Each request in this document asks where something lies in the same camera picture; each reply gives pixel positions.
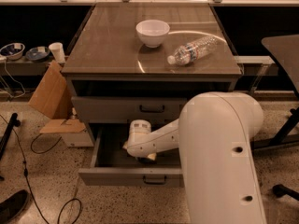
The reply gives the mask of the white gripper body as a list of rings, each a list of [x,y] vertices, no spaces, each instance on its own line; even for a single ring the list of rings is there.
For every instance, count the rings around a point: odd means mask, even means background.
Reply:
[[[135,140],[140,135],[151,133],[151,124],[143,119],[133,120],[130,124],[129,139]]]

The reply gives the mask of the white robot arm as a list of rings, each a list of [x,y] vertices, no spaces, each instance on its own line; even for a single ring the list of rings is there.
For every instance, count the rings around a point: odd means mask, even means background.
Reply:
[[[207,92],[183,106],[179,118],[153,131],[137,119],[127,152],[138,158],[179,151],[192,224],[266,224],[250,140],[263,110],[240,92]]]

